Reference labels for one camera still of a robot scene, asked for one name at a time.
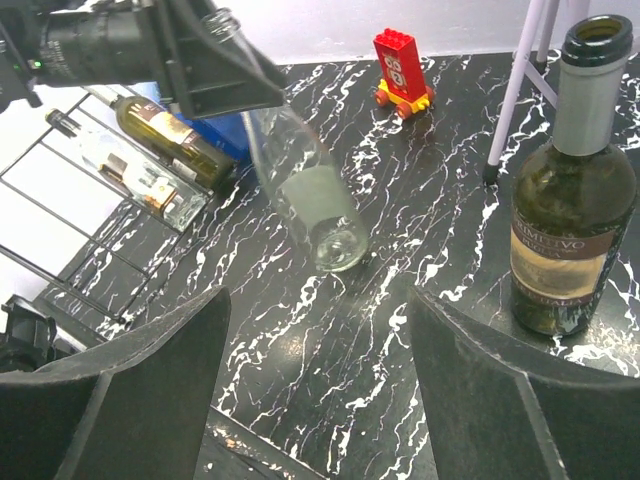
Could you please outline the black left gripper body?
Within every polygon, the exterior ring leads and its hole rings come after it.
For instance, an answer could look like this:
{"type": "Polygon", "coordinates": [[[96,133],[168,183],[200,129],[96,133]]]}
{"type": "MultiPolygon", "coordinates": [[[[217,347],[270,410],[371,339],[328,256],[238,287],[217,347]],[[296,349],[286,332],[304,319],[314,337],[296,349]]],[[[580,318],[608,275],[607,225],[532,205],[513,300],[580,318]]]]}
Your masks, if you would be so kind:
{"type": "Polygon", "coordinates": [[[37,47],[46,85],[164,83],[162,1],[100,1],[51,13],[37,47]]]}

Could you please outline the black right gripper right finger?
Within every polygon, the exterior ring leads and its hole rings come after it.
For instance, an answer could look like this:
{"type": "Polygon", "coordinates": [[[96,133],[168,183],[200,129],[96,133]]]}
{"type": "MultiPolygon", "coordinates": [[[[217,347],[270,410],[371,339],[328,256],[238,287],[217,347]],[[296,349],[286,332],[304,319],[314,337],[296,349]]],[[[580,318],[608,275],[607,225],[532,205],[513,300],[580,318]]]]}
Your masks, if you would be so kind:
{"type": "Polygon", "coordinates": [[[439,478],[638,478],[638,379],[551,356],[415,287],[407,319],[439,478]]]}

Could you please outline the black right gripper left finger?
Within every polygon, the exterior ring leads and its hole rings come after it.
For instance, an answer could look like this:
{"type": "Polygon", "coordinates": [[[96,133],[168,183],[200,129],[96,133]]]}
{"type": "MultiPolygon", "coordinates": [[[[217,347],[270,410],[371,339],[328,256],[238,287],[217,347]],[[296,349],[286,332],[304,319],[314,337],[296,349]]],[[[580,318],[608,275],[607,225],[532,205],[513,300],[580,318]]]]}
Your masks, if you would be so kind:
{"type": "Polygon", "coordinates": [[[189,479],[221,365],[229,291],[55,358],[50,322],[1,337],[5,479],[189,479]]]}

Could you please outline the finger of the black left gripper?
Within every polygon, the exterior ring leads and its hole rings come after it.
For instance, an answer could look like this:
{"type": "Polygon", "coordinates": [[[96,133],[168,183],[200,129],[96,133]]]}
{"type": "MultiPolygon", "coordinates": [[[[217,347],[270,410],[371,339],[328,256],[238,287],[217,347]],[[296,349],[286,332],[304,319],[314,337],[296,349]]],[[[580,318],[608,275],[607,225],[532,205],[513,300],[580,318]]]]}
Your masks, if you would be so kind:
{"type": "Polygon", "coordinates": [[[242,33],[227,7],[211,1],[156,1],[154,31],[164,78],[160,102],[188,119],[281,106],[286,76],[242,33]]]}

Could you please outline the clear round glass bottle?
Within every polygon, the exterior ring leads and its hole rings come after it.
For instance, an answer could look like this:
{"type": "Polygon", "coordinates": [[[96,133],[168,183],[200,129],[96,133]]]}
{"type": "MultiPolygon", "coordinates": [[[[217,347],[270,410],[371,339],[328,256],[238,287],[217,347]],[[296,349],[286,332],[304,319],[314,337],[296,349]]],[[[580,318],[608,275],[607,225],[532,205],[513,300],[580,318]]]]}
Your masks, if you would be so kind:
{"type": "Polygon", "coordinates": [[[317,134],[289,103],[245,110],[241,118],[260,185],[294,241],[320,271],[359,263],[368,232],[317,134]]]}

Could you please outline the dark red wine bottle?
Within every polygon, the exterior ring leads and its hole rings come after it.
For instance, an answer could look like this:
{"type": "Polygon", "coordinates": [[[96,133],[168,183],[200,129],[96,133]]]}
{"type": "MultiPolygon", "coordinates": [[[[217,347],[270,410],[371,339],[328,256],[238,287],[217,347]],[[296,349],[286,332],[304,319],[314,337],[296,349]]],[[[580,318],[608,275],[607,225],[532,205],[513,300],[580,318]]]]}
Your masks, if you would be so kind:
{"type": "Polygon", "coordinates": [[[588,326],[634,213],[636,175],[611,142],[632,44],[632,22],[621,15],[568,30],[551,141],[514,180],[511,310],[543,335],[588,326]]]}

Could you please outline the blue clear vodka bottle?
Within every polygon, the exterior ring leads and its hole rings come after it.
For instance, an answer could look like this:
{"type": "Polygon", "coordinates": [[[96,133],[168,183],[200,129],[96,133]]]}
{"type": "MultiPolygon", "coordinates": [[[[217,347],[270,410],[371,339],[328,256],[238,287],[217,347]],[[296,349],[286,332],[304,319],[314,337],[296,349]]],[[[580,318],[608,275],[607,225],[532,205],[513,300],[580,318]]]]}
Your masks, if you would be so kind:
{"type": "Polygon", "coordinates": [[[238,163],[248,165],[251,162],[249,140],[239,113],[204,119],[188,119],[181,113],[174,116],[238,163]]]}

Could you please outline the green white wine bottle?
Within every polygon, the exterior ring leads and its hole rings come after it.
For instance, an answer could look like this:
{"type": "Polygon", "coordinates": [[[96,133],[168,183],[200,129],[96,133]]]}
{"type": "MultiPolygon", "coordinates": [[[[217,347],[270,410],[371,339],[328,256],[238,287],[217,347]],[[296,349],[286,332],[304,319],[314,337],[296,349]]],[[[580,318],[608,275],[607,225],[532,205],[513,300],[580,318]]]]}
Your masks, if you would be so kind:
{"type": "Polygon", "coordinates": [[[88,87],[86,91],[115,112],[123,132],[182,178],[214,191],[232,174],[231,157],[153,100],[138,94],[124,96],[109,87],[88,87]]]}

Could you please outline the clear square liquor bottle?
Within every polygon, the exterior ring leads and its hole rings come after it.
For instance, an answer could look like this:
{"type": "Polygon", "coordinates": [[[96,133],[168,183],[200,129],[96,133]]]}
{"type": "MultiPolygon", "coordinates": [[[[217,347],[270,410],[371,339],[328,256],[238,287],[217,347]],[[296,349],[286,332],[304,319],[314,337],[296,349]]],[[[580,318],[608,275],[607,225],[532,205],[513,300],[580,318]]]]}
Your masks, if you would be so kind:
{"type": "Polygon", "coordinates": [[[185,231],[206,205],[203,193],[110,130],[90,129],[58,109],[45,120],[73,142],[89,169],[171,228],[185,231]]]}

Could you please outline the red yellow toy brick car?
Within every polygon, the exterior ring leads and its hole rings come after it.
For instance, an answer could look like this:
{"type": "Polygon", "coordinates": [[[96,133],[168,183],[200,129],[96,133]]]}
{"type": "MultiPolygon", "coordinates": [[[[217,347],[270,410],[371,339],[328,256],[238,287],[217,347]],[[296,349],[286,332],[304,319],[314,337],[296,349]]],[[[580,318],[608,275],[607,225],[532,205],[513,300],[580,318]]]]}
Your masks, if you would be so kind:
{"type": "Polygon", "coordinates": [[[373,44],[382,71],[374,94],[377,105],[393,104],[402,120],[430,108],[435,91],[424,79],[415,38],[386,28],[375,36],[373,44]]]}

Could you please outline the lilac music stand tripod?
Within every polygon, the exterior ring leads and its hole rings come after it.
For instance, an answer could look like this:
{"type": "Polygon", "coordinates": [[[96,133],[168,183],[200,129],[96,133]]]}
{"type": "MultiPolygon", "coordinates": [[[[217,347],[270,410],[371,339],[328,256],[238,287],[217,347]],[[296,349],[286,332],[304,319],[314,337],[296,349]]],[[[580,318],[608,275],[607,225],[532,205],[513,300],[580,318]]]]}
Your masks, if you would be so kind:
{"type": "Polygon", "coordinates": [[[508,137],[524,78],[527,77],[548,103],[553,108],[556,107],[557,94],[543,78],[543,74],[548,63],[548,53],[559,5],[559,0],[532,0],[529,2],[519,42],[513,54],[511,72],[488,159],[482,172],[483,183],[487,186],[495,185],[497,182],[500,157],[508,137]]]}

